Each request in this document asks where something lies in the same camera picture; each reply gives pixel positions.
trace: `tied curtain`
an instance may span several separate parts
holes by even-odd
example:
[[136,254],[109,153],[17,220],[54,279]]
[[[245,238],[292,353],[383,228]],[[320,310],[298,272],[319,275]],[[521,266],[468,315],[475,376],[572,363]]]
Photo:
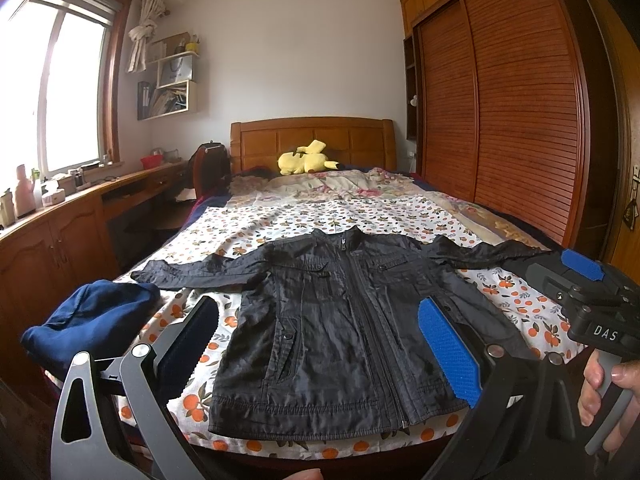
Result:
[[146,45],[156,33],[156,20],[166,7],[163,0],[143,0],[140,12],[140,24],[129,31],[133,41],[131,59],[127,72],[142,72],[146,70]]

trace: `jacket collar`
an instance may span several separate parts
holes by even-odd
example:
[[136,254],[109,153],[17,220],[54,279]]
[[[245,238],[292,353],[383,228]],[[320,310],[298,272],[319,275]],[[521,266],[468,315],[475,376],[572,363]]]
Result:
[[334,245],[338,249],[347,248],[350,251],[357,248],[360,244],[360,241],[362,240],[362,237],[365,236],[365,234],[356,226],[353,226],[347,231],[335,234],[327,234],[320,229],[314,229],[312,234],[316,238],[320,238],[324,240],[325,243]]

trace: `wooden louvered door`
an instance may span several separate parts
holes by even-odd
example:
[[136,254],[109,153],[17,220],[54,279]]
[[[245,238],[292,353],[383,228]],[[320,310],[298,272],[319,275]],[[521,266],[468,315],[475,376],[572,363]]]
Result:
[[578,109],[555,0],[464,0],[476,57],[474,202],[563,242],[576,179]]
[[442,192],[473,200],[474,65],[465,20],[455,0],[420,26],[422,176]]

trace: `jacket sleeve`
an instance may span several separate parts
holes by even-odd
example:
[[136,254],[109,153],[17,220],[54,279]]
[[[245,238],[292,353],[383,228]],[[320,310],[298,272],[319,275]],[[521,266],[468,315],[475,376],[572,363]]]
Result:
[[270,246],[266,244],[239,258],[210,254],[202,261],[188,264],[149,260],[142,270],[132,272],[131,277],[139,283],[153,283],[164,290],[183,287],[250,288],[267,275],[269,252]]
[[424,244],[421,250],[427,258],[447,263],[455,269],[489,269],[511,258],[527,258],[548,252],[517,240],[507,240],[497,245],[482,242],[474,247],[461,247],[443,235],[436,236],[430,244]]
[[475,285],[449,266],[440,268],[438,282],[456,307],[451,309],[456,322],[473,327],[485,344],[498,344],[514,357],[534,358],[517,327]]

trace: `wooden desk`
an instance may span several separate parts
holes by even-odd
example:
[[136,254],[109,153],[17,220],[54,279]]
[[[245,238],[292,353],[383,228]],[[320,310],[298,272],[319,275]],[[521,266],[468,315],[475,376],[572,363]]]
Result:
[[46,399],[38,367],[19,338],[81,285],[118,267],[106,222],[178,184],[187,163],[165,164],[73,194],[0,232],[0,378]]

